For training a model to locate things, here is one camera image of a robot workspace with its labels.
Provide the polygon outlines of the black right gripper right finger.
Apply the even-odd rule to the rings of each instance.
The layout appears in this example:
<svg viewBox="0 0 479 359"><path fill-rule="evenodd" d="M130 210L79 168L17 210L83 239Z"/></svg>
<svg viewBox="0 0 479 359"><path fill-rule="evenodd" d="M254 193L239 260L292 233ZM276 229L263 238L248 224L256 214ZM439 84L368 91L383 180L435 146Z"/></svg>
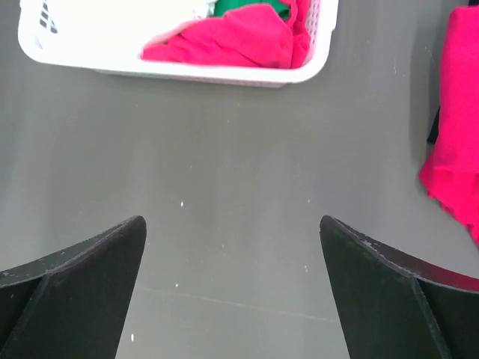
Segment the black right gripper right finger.
<svg viewBox="0 0 479 359"><path fill-rule="evenodd" d="M351 358L478 357L478 279L327 215L320 241Z"/></svg>

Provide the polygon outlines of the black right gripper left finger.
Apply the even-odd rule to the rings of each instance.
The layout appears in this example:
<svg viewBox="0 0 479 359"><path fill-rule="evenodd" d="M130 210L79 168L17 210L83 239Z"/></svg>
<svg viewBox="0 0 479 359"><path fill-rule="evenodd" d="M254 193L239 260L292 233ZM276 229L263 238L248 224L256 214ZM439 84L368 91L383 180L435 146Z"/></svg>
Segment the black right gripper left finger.
<svg viewBox="0 0 479 359"><path fill-rule="evenodd" d="M2 358L115 358L147 237L133 216L1 272Z"/></svg>

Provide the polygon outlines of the white t-shirt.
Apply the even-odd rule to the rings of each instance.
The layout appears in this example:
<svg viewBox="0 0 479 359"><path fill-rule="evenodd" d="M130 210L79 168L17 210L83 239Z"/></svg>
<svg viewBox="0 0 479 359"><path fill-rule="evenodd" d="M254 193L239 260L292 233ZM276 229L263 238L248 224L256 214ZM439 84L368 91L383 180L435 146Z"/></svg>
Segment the white t-shirt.
<svg viewBox="0 0 479 359"><path fill-rule="evenodd" d="M54 51L136 57L157 37L211 17L214 1L43 1L41 46Z"/></svg>

